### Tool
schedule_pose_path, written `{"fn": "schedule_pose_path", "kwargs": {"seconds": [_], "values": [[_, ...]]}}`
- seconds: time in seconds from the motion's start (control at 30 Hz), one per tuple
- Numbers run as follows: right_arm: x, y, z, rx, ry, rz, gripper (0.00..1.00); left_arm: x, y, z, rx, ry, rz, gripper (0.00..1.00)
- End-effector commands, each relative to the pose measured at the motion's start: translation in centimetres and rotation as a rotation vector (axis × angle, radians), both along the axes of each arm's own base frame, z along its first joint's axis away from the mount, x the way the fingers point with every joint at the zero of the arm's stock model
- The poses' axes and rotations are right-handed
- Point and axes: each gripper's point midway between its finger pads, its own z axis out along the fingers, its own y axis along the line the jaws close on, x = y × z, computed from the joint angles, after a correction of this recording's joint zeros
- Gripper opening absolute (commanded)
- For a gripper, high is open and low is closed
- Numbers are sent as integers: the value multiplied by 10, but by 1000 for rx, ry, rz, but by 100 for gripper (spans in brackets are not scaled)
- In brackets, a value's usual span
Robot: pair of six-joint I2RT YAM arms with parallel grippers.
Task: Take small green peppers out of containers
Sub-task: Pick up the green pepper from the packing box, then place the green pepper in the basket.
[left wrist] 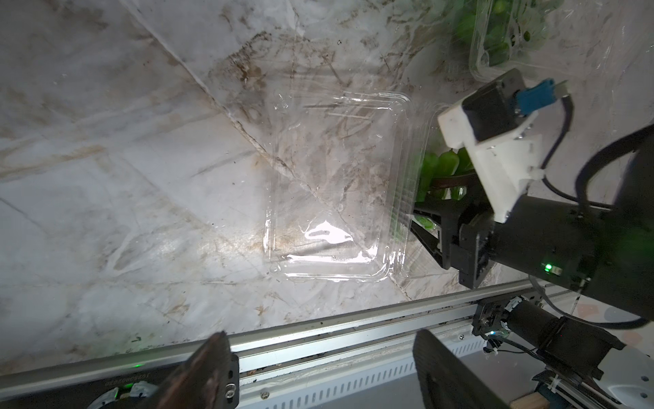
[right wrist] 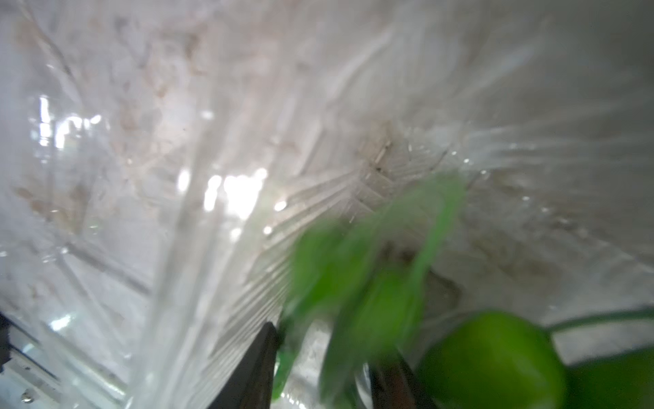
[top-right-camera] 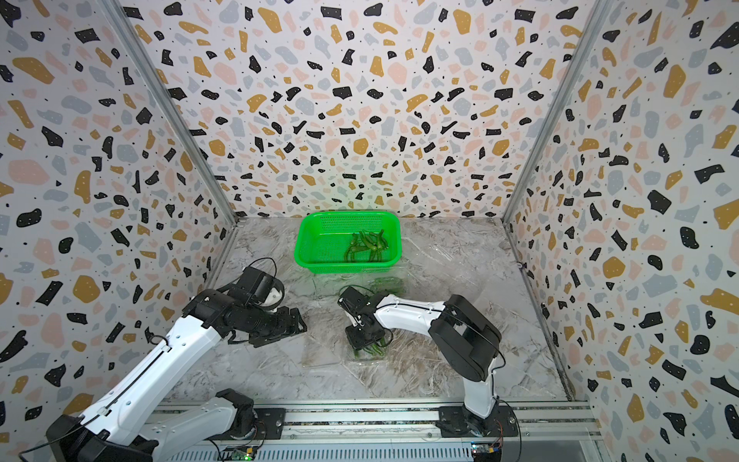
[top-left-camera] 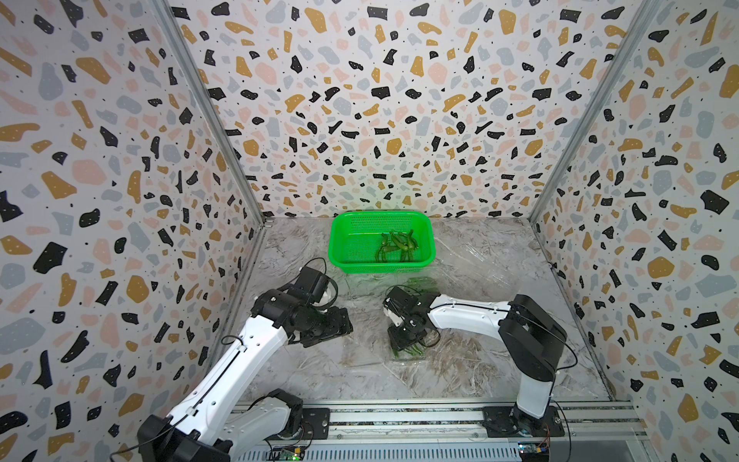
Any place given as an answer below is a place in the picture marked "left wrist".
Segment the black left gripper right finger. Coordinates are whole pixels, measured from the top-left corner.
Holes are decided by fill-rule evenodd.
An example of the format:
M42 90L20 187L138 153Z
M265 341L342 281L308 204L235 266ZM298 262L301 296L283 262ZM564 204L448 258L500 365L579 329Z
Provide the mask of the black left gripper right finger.
M429 330L417 332L412 354L426 408L509 408Z

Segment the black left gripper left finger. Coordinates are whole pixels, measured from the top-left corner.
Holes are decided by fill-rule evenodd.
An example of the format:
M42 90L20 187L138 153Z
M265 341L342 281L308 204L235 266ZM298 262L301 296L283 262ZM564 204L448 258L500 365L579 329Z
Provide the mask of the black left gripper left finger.
M228 334L217 332L137 408L227 408L231 365Z

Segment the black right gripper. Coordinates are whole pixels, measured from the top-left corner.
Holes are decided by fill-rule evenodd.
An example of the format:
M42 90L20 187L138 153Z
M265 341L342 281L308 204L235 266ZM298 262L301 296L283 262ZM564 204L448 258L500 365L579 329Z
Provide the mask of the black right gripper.
M468 187L476 172L434 178L431 189ZM650 320L653 317L653 233L595 212L596 225L576 206L530 196L520 198L505 223L497 223L483 194L417 204L410 231L443 269L473 289L495 262L579 291L588 298ZM417 217L430 219L439 236Z

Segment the green peppers bunch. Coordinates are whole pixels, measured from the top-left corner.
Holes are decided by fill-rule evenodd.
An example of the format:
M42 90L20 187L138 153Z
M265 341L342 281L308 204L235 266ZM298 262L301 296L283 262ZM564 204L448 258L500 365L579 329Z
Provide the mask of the green peppers bunch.
M436 188L434 184L437 180L474 174L475 170L466 148L460 148L457 152L451 149L440 155L426 153L422 162L416 204L422 204L429 196L440 200L462 199L468 192L466 186Z
M562 1L461 1L453 40L461 50L479 49L482 61L498 66L541 48L549 37L547 18Z

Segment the clear clamshell container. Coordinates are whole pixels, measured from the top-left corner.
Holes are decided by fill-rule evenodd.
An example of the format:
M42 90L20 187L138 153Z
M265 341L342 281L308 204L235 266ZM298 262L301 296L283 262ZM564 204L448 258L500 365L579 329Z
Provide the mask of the clear clamshell container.
M457 1L452 42L473 77L512 69L528 83L584 81L608 63L622 12L613 1Z
M419 177L444 144L443 103L393 92L296 91L271 104L272 184L263 249L297 281L376 282L405 271Z

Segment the green peppers bunch back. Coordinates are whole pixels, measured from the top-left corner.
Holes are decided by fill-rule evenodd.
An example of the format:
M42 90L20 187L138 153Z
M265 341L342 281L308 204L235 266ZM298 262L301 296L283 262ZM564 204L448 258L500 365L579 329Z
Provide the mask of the green peppers bunch back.
M461 1L453 40L461 50L479 49L482 61L498 66L541 48L549 37L547 18L562 1Z

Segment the clear clamshell container back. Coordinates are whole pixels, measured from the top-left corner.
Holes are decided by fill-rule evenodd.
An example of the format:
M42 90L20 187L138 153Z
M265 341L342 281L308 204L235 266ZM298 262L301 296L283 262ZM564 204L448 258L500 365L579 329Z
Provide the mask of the clear clamshell container back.
M608 63L622 12L613 1L457 1L452 42L473 77L512 69L528 83L584 81Z

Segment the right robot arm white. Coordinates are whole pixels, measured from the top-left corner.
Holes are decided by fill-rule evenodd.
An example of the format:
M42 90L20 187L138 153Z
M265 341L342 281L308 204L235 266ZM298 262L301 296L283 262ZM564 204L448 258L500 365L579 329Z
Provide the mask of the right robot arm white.
M531 286L481 301L473 333L514 347L607 408L653 405L653 355L630 332L653 327L653 129L599 150L575 180L574 201L525 195L509 219L492 221L480 179L468 195L428 199L410 229L444 268L474 288L494 263L526 274Z

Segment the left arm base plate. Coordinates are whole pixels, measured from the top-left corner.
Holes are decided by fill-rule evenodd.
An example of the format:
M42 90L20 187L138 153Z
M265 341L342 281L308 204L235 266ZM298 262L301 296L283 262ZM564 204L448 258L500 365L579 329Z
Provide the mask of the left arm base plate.
M3 408L137 408L201 345L121 354L1 378ZM228 407L239 404L239 362L232 352Z

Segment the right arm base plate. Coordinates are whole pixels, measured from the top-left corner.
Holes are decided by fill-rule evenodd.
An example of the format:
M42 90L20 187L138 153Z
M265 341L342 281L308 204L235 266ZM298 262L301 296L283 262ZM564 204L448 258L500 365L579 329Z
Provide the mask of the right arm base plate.
M473 316L472 334L478 337L485 337L490 332L504 329L502 322L506 320L510 310L516 303L528 301L538 305L543 298L534 290L512 291L506 294L482 298L477 303L477 309Z

